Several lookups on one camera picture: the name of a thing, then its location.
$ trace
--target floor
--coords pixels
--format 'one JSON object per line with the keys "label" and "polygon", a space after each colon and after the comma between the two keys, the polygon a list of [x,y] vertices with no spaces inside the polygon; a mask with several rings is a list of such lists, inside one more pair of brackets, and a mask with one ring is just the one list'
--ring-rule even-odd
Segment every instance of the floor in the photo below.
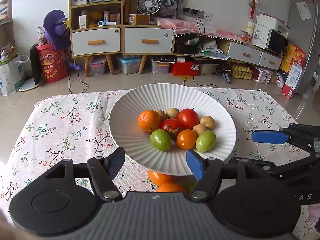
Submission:
{"label": "floor", "polygon": [[[80,79],[88,84],[86,92],[134,89],[153,83],[183,85],[181,77],[174,77],[172,74],[153,74],[150,69],[146,69],[142,75],[137,73],[125,75],[116,71],[115,76],[107,73],[103,76],[90,76],[88,78],[84,78],[84,72],[80,72]],[[313,102],[314,93],[312,89],[304,97],[295,95],[292,99],[287,99],[280,93],[281,89],[277,85],[258,84],[254,80],[232,79],[231,84],[227,84],[223,77],[209,74],[196,76],[195,81],[199,85],[195,84],[192,78],[187,79],[185,85],[199,87],[200,85],[215,84],[219,88],[261,89],[278,101],[298,123],[320,126],[320,103],[315,104]],[[72,72],[70,84],[73,93],[81,93],[85,88],[85,85],[78,80],[75,71]],[[0,96],[0,169],[1,165],[6,164],[21,130],[33,111],[33,104],[47,97],[69,93],[68,77],[66,77],[55,83],[44,83],[30,91],[16,92],[8,97]]]}

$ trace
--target purple cap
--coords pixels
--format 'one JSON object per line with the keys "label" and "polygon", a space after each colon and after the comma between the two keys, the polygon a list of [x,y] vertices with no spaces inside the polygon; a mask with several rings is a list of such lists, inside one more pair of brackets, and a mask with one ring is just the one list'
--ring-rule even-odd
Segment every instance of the purple cap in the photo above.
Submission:
{"label": "purple cap", "polygon": [[56,50],[64,50],[70,46],[70,32],[64,21],[68,20],[63,11],[53,10],[47,14],[43,21],[45,37],[52,42]]}

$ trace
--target floral tablecloth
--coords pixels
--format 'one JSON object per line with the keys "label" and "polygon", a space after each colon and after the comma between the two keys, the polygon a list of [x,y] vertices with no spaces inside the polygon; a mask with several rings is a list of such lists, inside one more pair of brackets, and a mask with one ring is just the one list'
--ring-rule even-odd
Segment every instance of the floral tablecloth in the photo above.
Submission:
{"label": "floral tablecloth", "polygon": [[[216,99],[232,116],[237,130],[234,155],[273,161],[276,165],[293,162],[309,154],[287,143],[259,144],[251,139],[255,129],[287,127],[295,120],[267,93],[253,90],[196,88]],[[108,118],[115,102],[128,90],[55,96],[35,104],[35,109],[14,145],[3,185],[0,208],[7,212],[14,195],[63,158],[85,163],[95,156],[108,156],[117,146],[113,142]],[[87,179],[77,184],[90,189]],[[126,158],[114,179],[122,193],[154,191],[146,168]],[[301,217],[294,234],[301,239],[317,239],[315,223],[308,207],[301,207]]]}

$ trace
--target red bucket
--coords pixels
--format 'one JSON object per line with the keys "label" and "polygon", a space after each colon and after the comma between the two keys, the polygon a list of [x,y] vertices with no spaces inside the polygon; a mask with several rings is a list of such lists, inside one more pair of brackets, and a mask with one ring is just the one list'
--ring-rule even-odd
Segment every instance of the red bucket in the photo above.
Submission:
{"label": "red bucket", "polygon": [[56,82],[68,75],[65,64],[66,52],[64,50],[55,50],[52,43],[42,46],[37,45],[36,48],[41,61],[44,79],[48,83]]}

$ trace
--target microwave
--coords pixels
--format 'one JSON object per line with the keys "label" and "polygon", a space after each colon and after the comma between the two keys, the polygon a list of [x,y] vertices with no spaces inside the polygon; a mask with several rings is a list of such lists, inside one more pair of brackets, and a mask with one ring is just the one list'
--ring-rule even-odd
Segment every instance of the microwave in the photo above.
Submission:
{"label": "microwave", "polygon": [[284,56],[287,51],[288,39],[269,27],[254,24],[251,44],[272,53]]}

